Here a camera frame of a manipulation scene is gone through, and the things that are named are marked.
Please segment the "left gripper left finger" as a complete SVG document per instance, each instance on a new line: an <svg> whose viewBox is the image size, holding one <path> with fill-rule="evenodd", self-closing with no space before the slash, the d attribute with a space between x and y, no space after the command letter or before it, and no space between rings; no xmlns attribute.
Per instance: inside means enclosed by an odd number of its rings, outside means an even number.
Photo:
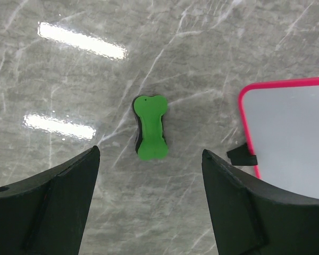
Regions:
<svg viewBox="0 0 319 255"><path fill-rule="evenodd" d="M0 187L0 254L78 254L99 170L97 146Z"/></svg>

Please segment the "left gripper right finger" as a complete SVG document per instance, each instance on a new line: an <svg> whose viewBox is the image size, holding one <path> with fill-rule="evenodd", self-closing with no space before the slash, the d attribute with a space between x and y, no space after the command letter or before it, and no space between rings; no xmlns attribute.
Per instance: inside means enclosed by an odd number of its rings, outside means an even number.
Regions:
<svg viewBox="0 0 319 255"><path fill-rule="evenodd" d="M319 199L270 185L209 150L202 173L219 254L319 254Z"/></svg>

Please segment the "pink framed whiteboard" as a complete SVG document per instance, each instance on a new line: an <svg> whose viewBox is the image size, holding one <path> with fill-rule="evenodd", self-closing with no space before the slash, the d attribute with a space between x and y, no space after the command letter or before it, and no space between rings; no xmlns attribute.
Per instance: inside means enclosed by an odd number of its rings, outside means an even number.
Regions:
<svg viewBox="0 0 319 255"><path fill-rule="evenodd" d="M250 84L238 105L256 176L319 199L319 77Z"/></svg>

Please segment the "green whiteboard eraser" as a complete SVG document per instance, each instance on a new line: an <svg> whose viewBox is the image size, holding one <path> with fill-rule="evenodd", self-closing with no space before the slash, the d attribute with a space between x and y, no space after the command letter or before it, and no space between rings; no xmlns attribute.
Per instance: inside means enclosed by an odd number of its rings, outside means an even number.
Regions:
<svg viewBox="0 0 319 255"><path fill-rule="evenodd" d="M136 153L141 160L162 159L169 152L164 136L163 116L168 103L164 96L138 96L132 103L138 123Z"/></svg>

